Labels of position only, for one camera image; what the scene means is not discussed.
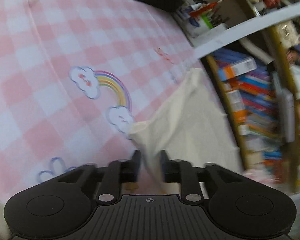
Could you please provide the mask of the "cream t-shirt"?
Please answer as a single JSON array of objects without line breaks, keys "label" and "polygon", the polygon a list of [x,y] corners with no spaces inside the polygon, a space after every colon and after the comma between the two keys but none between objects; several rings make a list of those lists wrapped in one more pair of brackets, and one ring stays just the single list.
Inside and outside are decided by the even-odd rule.
[{"label": "cream t-shirt", "polygon": [[176,183],[164,183],[159,153],[193,166],[215,163],[236,173],[243,167],[228,118],[216,101],[205,72],[189,70],[185,79],[147,121],[133,124],[129,137],[142,154],[139,194],[174,194]]}]

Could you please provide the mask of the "flat orange white box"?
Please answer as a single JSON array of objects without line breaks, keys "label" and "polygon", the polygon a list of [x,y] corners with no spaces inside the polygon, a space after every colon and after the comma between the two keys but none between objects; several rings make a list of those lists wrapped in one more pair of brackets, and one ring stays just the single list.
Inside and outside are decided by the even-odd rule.
[{"label": "flat orange white box", "polygon": [[226,95],[229,99],[235,122],[237,122],[238,124],[246,122],[247,110],[245,108],[239,90],[232,90],[230,92],[227,92]]}]

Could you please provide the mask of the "row of colourful books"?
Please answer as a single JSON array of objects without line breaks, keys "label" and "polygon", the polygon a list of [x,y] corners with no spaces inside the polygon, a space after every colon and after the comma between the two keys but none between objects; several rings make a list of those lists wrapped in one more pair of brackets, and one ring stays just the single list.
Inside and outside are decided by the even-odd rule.
[{"label": "row of colourful books", "polygon": [[249,160],[251,166],[265,168],[276,184],[284,182],[279,108],[267,65],[251,55],[227,48],[213,52],[212,57],[215,63],[216,60],[235,63],[248,57],[255,60],[256,70],[221,82],[226,93],[239,90],[247,110],[246,122],[236,124],[251,155]]}]

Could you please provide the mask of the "pink checkered desk mat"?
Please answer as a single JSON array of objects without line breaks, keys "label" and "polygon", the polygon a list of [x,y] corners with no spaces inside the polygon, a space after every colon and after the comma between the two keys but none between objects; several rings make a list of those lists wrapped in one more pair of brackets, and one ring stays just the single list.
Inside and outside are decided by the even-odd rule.
[{"label": "pink checkered desk mat", "polygon": [[125,159],[201,63],[174,19],[133,0],[0,0],[0,201]]}]

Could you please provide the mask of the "tall orange white box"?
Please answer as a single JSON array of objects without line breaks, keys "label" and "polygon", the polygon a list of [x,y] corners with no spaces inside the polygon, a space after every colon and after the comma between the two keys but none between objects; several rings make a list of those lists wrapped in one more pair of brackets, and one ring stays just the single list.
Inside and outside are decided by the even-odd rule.
[{"label": "tall orange white box", "polygon": [[257,64],[252,57],[235,63],[227,63],[225,60],[216,60],[216,63],[219,66],[218,76],[221,81],[227,81],[257,69]]}]

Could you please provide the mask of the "wooden white bookshelf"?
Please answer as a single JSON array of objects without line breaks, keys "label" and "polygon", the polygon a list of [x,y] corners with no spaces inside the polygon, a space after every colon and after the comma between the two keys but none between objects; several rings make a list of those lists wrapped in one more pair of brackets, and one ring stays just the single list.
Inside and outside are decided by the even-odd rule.
[{"label": "wooden white bookshelf", "polygon": [[210,73],[246,170],[300,191],[300,1],[180,0],[174,18]]}]

